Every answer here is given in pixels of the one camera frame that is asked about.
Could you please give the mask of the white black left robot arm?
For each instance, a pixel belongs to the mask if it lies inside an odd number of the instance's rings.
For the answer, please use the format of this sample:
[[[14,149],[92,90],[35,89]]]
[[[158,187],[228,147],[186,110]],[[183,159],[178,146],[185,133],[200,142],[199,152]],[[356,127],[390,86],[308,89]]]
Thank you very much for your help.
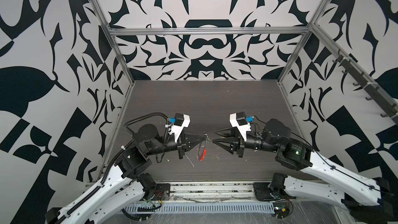
[[[143,125],[112,159],[101,179],[69,205],[50,209],[46,223],[102,224],[129,204],[150,200],[157,184],[144,172],[152,164],[149,156],[176,150],[182,158],[206,140],[205,134],[181,132],[176,142],[165,144],[155,125]]]

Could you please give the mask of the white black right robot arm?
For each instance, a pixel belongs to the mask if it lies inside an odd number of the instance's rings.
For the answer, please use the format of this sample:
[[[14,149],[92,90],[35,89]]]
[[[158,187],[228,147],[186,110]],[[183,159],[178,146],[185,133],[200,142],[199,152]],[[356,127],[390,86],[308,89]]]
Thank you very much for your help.
[[[321,179],[312,183],[275,173],[267,189],[257,194],[262,201],[307,198],[347,210],[357,221],[386,224],[394,217],[389,183],[381,178],[367,178],[338,165],[310,145],[291,137],[291,129],[277,119],[265,123],[262,131],[255,129],[247,118],[231,120],[231,128],[216,131],[212,143],[231,154],[243,157],[248,149],[275,154],[283,167]]]

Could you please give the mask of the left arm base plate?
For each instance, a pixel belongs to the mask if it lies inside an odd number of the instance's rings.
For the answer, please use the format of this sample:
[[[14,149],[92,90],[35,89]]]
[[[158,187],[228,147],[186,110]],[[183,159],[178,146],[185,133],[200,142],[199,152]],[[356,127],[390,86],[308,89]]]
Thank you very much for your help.
[[[155,186],[144,186],[144,195],[140,198],[143,200],[163,200],[170,196],[171,185],[169,183],[160,183]]]

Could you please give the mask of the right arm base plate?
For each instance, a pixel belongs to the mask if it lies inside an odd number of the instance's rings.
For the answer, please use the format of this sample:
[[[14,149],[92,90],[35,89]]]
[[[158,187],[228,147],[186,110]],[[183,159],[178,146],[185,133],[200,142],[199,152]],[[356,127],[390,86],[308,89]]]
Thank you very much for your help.
[[[285,192],[284,183],[253,183],[255,197],[258,201],[283,201],[288,198],[296,199],[296,197],[288,195]]]

